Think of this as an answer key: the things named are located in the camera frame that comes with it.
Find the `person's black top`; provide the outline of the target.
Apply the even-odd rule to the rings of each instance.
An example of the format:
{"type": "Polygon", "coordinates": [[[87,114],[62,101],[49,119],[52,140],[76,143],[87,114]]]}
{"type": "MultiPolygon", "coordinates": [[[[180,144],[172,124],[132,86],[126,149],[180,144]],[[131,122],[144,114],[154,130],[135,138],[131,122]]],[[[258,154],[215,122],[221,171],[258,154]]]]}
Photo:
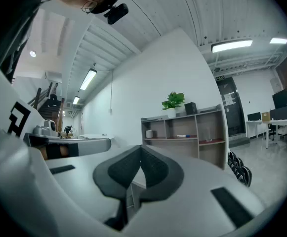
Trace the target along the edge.
{"type": "Polygon", "coordinates": [[[8,81],[28,41],[41,0],[0,0],[0,70],[8,81]]]}

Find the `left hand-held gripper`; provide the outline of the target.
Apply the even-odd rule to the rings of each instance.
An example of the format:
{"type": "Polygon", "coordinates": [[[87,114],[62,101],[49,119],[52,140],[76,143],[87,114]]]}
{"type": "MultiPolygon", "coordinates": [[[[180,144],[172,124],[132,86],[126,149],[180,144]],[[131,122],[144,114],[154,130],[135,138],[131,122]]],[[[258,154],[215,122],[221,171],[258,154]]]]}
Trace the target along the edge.
{"type": "Polygon", "coordinates": [[[112,145],[108,138],[79,139],[77,144],[58,135],[55,122],[46,120],[44,126],[37,125],[32,132],[27,132],[24,142],[29,147],[38,149],[44,160],[98,154],[108,151],[112,145]]]}

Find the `brown wooden staircase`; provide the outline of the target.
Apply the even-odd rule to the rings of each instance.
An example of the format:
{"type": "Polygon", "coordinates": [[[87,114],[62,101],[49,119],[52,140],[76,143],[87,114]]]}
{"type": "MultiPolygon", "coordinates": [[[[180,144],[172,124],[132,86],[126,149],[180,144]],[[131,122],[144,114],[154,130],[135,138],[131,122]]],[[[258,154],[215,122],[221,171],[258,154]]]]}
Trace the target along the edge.
{"type": "Polygon", "coordinates": [[[45,90],[38,88],[35,97],[28,102],[28,105],[38,110],[45,120],[53,121],[55,125],[51,127],[54,127],[56,132],[61,133],[65,99],[62,97],[52,98],[51,90],[53,88],[53,82],[45,90]]]}

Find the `green plant in white pot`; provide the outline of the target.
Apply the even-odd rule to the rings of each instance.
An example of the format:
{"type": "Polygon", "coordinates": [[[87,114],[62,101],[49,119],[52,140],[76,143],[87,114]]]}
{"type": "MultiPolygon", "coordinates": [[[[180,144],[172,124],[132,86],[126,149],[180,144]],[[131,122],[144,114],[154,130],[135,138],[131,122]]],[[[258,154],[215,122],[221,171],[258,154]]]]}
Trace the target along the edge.
{"type": "Polygon", "coordinates": [[[176,93],[175,91],[173,91],[168,95],[166,101],[162,102],[163,110],[166,111],[166,114],[169,119],[176,117],[176,108],[180,107],[184,103],[184,101],[184,93],[176,93]]]}

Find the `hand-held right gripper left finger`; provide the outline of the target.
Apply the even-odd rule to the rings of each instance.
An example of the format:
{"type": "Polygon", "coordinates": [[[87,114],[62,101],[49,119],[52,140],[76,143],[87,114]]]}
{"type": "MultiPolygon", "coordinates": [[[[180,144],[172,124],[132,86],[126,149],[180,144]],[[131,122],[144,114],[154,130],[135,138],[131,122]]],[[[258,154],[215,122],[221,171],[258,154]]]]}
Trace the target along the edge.
{"type": "Polygon", "coordinates": [[[89,216],[104,223],[116,216],[120,201],[104,196],[93,180],[96,166],[113,158],[130,146],[110,149],[106,152],[81,157],[47,160],[48,168],[72,165],[74,169],[54,175],[54,178],[65,193],[89,216]]]}

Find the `grey wall cabinet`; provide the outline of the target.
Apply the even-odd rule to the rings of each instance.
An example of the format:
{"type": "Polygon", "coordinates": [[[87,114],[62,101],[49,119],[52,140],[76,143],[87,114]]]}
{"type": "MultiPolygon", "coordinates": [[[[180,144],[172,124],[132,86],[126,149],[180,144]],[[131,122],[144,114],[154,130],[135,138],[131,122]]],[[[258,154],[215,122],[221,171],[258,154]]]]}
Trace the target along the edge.
{"type": "Polygon", "coordinates": [[[283,90],[282,83],[281,83],[280,79],[277,77],[270,79],[270,84],[271,84],[271,87],[273,89],[273,94],[276,94],[276,93],[283,90]]]}

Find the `black rectangular box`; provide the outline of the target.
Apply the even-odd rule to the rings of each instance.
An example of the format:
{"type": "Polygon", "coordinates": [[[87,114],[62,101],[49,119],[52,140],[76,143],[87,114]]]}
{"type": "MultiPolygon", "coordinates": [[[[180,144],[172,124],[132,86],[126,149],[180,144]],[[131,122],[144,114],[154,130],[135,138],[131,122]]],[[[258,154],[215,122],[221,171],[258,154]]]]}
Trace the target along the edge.
{"type": "Polygon", "coordinates": [[[184,105],[186,115],[194,115],[197,114],[196,103],[190,102],[184,105]]]}

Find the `black and white helmet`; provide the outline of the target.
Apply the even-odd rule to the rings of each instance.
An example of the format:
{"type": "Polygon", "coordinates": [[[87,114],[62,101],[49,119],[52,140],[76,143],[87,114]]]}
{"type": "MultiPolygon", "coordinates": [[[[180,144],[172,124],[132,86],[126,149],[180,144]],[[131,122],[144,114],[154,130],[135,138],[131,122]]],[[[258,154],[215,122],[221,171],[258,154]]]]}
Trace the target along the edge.
{"type": "Polygon", "coordinates": [[[237,180],[247,187],[251,186],[252,172],[246,166],[238,167],[236,173],[237,180]]]}
{"type": "Polygon", "coordinates": [[[237,176],[241,167],[244,166],[243,161],[237,157],[232,151],[228,153],[228,165],[231,168],[232,172],[237,176]]]}

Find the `wooden shelf unit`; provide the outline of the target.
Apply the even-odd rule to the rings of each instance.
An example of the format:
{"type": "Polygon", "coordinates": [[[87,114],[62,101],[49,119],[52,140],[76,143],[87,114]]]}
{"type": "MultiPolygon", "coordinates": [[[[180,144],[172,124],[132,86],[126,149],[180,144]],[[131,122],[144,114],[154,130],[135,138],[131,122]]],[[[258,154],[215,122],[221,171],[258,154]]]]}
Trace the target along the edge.
{"type": "Polygon", "coordinates": [[[228,147],[224,113],[220,104],[204,109],[212,108],[219,108],[221,111],[201,115],[178,113],[175,118],[142,118],[142,143],[199,158],[225,169],[228,147]],[[212,132],[211,142],[205,140],[208,126],[212,132]],[[152,130],[154,138],[147,139],[146,130],[152,130]],[[190,138],[178,138],[177,135],[190,135],[190,138]]]}

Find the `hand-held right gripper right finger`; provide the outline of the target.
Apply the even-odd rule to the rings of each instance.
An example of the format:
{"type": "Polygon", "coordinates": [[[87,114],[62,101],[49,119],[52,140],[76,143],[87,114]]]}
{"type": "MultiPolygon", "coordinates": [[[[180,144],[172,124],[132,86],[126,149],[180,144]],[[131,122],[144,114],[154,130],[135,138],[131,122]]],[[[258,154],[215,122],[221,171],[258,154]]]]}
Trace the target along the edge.
{"type": "Polygon", "coordinates": [[[225,188],[251,217],[264,203],[221,168],[201,159],[150,146],[184,171],[181,186],[168,199],[143,203],[125,228],[127,237],[218,237],[236,230],[212,190],[225,188]]]}

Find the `white office desk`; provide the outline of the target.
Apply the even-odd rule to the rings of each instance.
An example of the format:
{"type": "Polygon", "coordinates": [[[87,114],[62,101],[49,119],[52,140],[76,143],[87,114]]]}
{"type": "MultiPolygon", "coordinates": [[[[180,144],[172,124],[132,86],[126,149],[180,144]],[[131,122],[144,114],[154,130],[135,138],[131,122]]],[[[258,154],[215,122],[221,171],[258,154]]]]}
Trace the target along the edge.
{"type": "Polygon", "coordinates": [[[250,138],[249,135],[249,126],[253,125],[255,127],[255,136],[258,137],[258,125],[260,124],[266,124],[266,145],[265,147],[268,148],[269,147],[269,125],[275,125],[275,143],[277,143],[277,135],[278,135],[278,126],[283,126],[283,125],[287,125],[287,119],[280,119],[280,120],[270,120],[270,121],[262,121],[262,120],[254,120],[254,121],[246,121],[246,136],[247,138],[250,138]]]}

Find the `white paper notice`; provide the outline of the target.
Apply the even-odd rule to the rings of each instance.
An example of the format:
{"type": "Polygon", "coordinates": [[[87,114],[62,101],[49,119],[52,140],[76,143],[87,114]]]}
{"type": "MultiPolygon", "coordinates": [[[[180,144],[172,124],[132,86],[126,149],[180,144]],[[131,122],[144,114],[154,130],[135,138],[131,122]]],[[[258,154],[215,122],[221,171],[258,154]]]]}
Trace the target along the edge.
{"type": "Polygon", "coordinates": [[[224,94],[223,102],[224,102],[225,106],[230,106],[230,105],[234,105],[235,104],[234,98],[233,98],[232,94],[230,94],[230,93],[224,94]]]}

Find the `black door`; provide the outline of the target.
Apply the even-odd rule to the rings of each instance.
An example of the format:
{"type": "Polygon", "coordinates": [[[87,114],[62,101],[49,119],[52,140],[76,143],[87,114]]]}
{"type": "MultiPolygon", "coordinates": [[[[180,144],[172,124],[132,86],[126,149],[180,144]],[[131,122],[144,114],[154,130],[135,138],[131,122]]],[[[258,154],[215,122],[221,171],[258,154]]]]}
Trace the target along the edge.
{"type": "Polygon", "coordinates": [[[244,134],[246,132],[246,128],[243,108],[233,78],[230,77],[224,80],[219,80],[216,81],[216,83],[220,91],[222,102],[224,100],[224,94],[228,93],[232,94],[235,101],[235,104],[230,106],[225,106],[223,102],[227,119],[229,137],[244,134]]]}

